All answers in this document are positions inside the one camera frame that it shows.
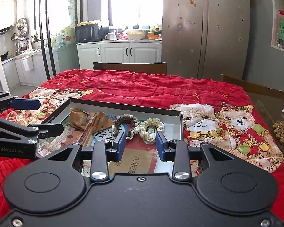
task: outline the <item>bottle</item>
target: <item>bottle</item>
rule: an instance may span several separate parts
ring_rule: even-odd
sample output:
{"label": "bottle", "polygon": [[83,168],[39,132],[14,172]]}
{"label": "bottle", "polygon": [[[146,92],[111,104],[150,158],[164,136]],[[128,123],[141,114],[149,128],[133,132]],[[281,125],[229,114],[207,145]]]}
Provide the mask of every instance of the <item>bottle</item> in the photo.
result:
{"label": "bottle", "polygon": [[32,49],[33,49],[33,46],[32,46],[32,44],[31,44],[31,41],[30,41],[30,40],[28,41],[28,49],[29,49],[29,50],[32,50]]}

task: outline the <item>teddy bear print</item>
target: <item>teddy bear print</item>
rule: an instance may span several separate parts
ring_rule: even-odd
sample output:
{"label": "teddy bear print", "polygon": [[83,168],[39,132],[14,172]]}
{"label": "teddy bear print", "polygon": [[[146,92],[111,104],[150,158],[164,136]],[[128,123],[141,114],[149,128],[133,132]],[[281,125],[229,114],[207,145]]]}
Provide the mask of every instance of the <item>teddy bear print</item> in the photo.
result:
{"label": "teddy bear print", "polygon": [[229,138],[226,137],[220,125],[222,124],[214,115],[215,107],[202,104],[174,104],[172,110],[182,111],[184,141],[189,146],[200,146],[201,142],[210,142],[226,151],[230,151]]}
{"label": "teddy bear print", "polygon": [[232,154],[273,172],[283,161],[282,153],[268,130],[256,123],[253,108],[252,105],[236,107],[221,103],[215,115],[226,126],[231,146],[236,147]]}

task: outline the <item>glass door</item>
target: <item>glass door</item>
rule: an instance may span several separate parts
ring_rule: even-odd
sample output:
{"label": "glass door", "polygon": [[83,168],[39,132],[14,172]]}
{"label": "glass door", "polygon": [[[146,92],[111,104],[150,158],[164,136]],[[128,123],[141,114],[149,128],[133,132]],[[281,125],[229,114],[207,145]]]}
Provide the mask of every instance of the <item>glass door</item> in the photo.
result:
{"label": "glass door", "polygon": [[40,42],[44,63],[44,71],[46,73],[46,78],[40,79],[42,82],[46,82],[54,76],[50,64],[50,55],[47,44],[45,15],[45,0],[34,0],[34,42]]}
{"label": "glass door", "polygon": [[55,73],[79,69],[75,37],[78,0],[46,0],[46,15],[48,49],[53,71],[54,68]]}

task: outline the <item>silver screw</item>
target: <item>silver screw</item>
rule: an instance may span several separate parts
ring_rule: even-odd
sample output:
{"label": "silver screw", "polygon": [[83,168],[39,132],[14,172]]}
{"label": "silver screw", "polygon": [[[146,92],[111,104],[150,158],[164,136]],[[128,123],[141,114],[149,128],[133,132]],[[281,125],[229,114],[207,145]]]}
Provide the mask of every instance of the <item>silver screw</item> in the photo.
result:
{"label": "silver screw", "polygon": [[180,180],[188,179],[189,178],[189,173],[187,173],[187,172],[175,173],[175,178],[180,179]]}
{"label": "silver screw", "polygon": [[23,225],[22,221],[19,219],[14,219],[11,223],[15,227],[21,227]]}
{"label": "silver screw", "polygon": [[270,226],[270,220],[269,219],[264,219],[261,223],[260,223],[261,227],[268,227]]}
{"label": "silver screw", "polygon": [[146,178],[145,177],[138,177],[137,180],[139,182],[145,182],[146,181]]}
{"label": "silver screw", "polygon": [[94,172],[91,176],[94,179],[103,179],[103,178],[106,178],[107,175],[104,172]]}

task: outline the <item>microwave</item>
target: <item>microwave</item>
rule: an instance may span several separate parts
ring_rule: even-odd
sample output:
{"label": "microwave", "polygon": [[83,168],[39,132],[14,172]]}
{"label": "microwave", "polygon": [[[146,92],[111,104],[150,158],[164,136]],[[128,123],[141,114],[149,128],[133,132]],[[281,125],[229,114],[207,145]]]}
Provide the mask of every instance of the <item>microwave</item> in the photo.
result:
{"label": "microwave", "polygon": [[87,43],[100,41],[102,38],[101,28],[98,24],[81,25],[75,28],[76,42]]}

